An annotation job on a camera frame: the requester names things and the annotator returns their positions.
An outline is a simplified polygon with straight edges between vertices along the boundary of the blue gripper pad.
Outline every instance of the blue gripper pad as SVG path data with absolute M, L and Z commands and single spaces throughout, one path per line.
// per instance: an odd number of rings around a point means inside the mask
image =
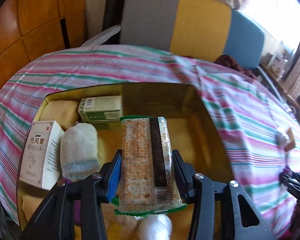
M 109 182 L 108 182 L 108 191 L 106 194 L 106 198 L 108 202 L 111 202 L 111 200 L 115 197 L 115 194 L 117 193 L 119 181 L 120 181 L 120 171 L 121 171 L 121 155 L 119 155 L 113 171 L 111 173 Z

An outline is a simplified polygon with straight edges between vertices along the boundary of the brown fabric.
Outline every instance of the brown fabric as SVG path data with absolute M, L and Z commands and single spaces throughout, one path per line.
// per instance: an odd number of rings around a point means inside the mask
M 256 79 L 257 77 L 252 73 L 251 70 L 244 69 L 238 65 L 238 63 L 235 62 L 233 58 L 231 58 L 229 55 L 221 55 L 219 56 L 215 62 L 215 64 L 225 66 L 231 69 L 234 69 L 242 74 L 245 74 L 246 76 Z

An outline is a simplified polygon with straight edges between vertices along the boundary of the white knitted glove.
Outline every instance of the white knitted glove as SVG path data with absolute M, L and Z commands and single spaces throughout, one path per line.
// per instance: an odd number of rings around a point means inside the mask
M 60 162 L 63 177 L 72 181 L 85 179 L 100 169 L 97 131 L 91 124 L 79 123 L 69 128 L 61 139 Z

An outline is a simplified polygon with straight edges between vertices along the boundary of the multicolored chair backrest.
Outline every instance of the multicolored chair backrest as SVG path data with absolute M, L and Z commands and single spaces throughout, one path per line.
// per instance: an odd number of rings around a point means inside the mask
M 216 0 L 125 0 L 120 44 L 149 46 L 213 62 L 230 55 L 256 68 L 264 33 Z

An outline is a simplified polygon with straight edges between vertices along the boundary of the screw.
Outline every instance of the screw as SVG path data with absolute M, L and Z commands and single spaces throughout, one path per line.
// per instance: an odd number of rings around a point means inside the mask
M 230 181 L 230 185 L 231 185 L 232 187 L 238 187 L 238 186 L 239 186 L 239 183 L 236 182 L 235 180 L 231 180 L 231 181 Z
M 60 180 L 58 180 L 58 182 L 57 182 L 57 185 L 58 185 L 59 187 L 62 187 L 62 186 L 64 186 L 65 184 L 66 184 L 66 182 L 65 182 L 64 179 L 60 179 Z
M 203 178 L 204 178 L 204 175 L 203 175 L 202 173 L 196 173 L 196 174 L 194 175 L 194 177 L 195 177 L 196 179 L 203 179 Z
M 96 173 L 93 173 L 91 176 L 93 179 L 100 179 L 102 175 L 99 172 L 96 172 Z

